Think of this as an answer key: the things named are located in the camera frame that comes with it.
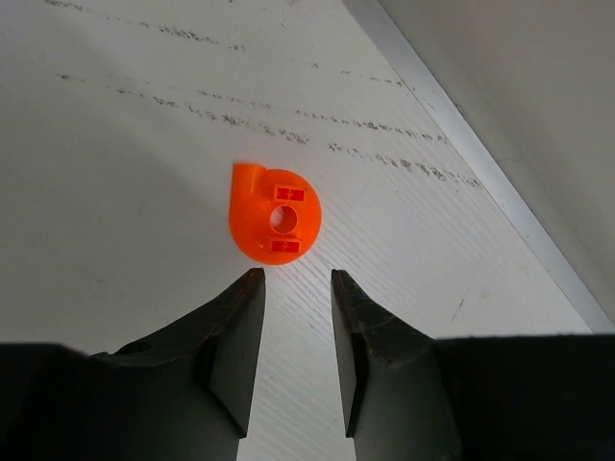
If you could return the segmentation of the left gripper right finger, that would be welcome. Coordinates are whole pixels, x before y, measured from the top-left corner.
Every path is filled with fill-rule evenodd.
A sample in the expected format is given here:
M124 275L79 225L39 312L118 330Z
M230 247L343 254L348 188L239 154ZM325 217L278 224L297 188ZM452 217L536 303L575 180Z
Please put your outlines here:
M331 277L346 435L359 460L610 460L610 334L434 339Z

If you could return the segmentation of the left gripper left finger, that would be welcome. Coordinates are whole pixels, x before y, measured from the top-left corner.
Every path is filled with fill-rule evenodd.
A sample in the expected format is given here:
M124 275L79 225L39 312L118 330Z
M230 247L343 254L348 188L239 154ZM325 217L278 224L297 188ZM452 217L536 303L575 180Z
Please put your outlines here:
M265 273L117 352L1 347L5 460L234 460L250 422Z

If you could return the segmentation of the orange round lego piece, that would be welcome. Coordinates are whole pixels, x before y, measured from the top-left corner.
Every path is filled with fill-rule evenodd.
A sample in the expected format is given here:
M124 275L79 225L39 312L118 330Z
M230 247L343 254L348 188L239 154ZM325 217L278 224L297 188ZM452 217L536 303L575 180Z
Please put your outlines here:
M323 212L313 186L284 169L234 165L229 225L238 249L264 265L304 256L321 230Z

